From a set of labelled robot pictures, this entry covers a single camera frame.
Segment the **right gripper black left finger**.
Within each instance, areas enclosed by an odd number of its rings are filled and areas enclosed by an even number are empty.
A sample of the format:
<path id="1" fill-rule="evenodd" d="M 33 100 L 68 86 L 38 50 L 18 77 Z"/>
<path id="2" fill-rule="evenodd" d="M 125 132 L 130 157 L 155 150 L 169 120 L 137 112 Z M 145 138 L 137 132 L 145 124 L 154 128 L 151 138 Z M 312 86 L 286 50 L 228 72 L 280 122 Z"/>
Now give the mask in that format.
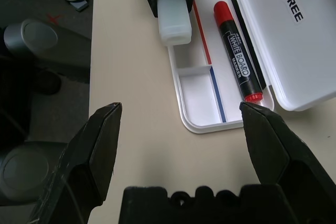
<path id="1" fill-rule="evenodd" d="M 122 104 L 99 108 L 67 144 L 29 223 L 87 223 L 106 200 L 116 161 Z"/>

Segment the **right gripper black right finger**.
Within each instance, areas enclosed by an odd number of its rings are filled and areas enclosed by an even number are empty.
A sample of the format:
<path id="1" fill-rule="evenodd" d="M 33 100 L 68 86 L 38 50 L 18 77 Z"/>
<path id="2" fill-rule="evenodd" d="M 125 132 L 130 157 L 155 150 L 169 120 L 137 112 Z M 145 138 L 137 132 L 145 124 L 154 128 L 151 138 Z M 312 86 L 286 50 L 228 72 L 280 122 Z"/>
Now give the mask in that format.
<path id="1" fill-rule="evenodd" d="M 242 102 L 249 156 L 261 184 L 276 185 L 299 223 L 335 223 L 335 183 L 282 117 Z"/>

